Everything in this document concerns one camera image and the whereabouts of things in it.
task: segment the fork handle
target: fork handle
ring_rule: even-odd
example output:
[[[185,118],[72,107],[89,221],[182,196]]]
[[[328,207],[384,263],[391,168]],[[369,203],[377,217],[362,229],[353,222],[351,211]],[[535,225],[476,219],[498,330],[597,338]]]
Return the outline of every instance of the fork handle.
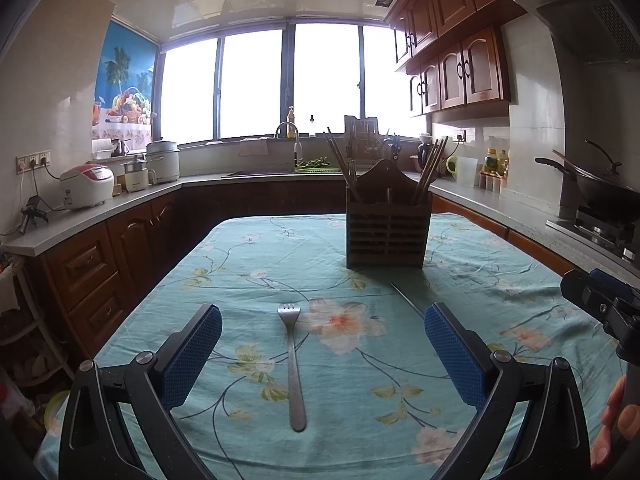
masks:
[[[303,431],[306,428],[306,413],[305,403],[302,400],[293,330],[287,331],[287,346],[289,347],[287,359],[289,361],[289,421],[294,431]]]

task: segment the screw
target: screw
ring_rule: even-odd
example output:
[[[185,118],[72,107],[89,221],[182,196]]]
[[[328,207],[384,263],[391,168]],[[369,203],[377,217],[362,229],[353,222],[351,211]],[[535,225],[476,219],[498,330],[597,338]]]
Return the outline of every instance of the screw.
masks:
[[[153,358],[154,355],[151,352],[140,352],[138,355],[136,355],[136,362],[139,365],[146,365]]]
[[[567,361],[564,357],[556,357],[555,360],[554,360],[554,363],[561,370],[568,370],[569,369],[569,361]]]
[[[496,350],[494,352],[495,360],[501,363],[508,363],[511,361],[511,354],[506,350]]]
[[[88,372],[93,367],[94,367],[93,361],[82,361],[78,368],[80,369],[81,372]]]

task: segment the window frame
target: window frame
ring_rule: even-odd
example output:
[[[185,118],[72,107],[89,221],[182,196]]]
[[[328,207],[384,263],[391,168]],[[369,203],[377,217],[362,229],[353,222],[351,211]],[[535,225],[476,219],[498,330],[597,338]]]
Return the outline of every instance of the window frame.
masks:
[[[156,112],[155,120],[152,126],[152,139],[161,139],[161,117],[160,108],[162,102],[162,76],[164,73],[164,60],[168,50],[184,46],[190,43],[196,43],[197,41],[210,40],[218,38],[218,49],[216,51],[216,62],[214,67],[214,99],[213,99],[213,129],[211,137],[209,139],[199,140],[197,142],[185,143],[185,146],[199,146],[211,142],[212,140],[222,142],[233,142],[244,138],[251,137],[263,137],[264,134],[255,136],[242,136],[242,137],[220,137],[220,96],[224,89],[222,88],[222,62],[225,55],[225,38],[235,34],[242,34],[246,32],[260,32],[262,30],[282,30],[282,48],[281,48],[281,60],[280,60],[280,121],[287,120],[287,114],[290,106],[295,106],[293,102],[293,89],[294,89],[294,56],[296,46],[296,24],[297,23],[340,23],[345,25],[354,25],[358,27],[358,52],[360,63],[360,81],[358,87],[360,88],[360,118],[366,118],[365,115],[365,102],[367,97],[366,85],[365,85],[365,52],[364,52],[364,27],[382,27],[388,28],[390,26],[384,22],[378,22],[374,20],[340,20],[338,18],[289,18],[286,20],[271,20],[266,22],[249,23],[241,27],[226,27],[217,28],[213,31],[205,31],[203,33],[193,34],[185,38],[180,38],[175,41],[171,41],[162,44],[158,54],[158,62],[156,63],[156,73],[154,74],[154,95],[153,95],[153,110]]]

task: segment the sink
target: sink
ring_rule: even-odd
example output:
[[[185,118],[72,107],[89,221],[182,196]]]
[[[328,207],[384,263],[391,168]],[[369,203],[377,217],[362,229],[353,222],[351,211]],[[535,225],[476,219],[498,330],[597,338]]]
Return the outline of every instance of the sink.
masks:
[[[273,171],[266,171],[266,170],[242,170],[242,171],[235,171],[233,173],[229,173],[228,175],[223,175],[222,178],[229,178],[229,177],[233,177],[233,176],[267,176],[267,175],[288,175],[288,174],[293,174],[294,171],[293,170],[273,170]]]

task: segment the faucet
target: faucet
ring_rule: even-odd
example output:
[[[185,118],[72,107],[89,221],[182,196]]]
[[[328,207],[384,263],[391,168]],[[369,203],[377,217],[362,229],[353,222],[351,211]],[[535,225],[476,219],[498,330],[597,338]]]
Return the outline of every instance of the faucet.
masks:
[[[290,121],[284,121],[276,126],[276,133],[273,134],[273,138],[278,138],[278,131],[280,130],[281,126],[284,126],[284,124],[290,124],[291,126],[293,126],[293,129],[296,132],[296,143],[293,145],[293,165],[295,168],[302,160],[302,144],[300,144],[300,131],[298,130],[298,127]]]

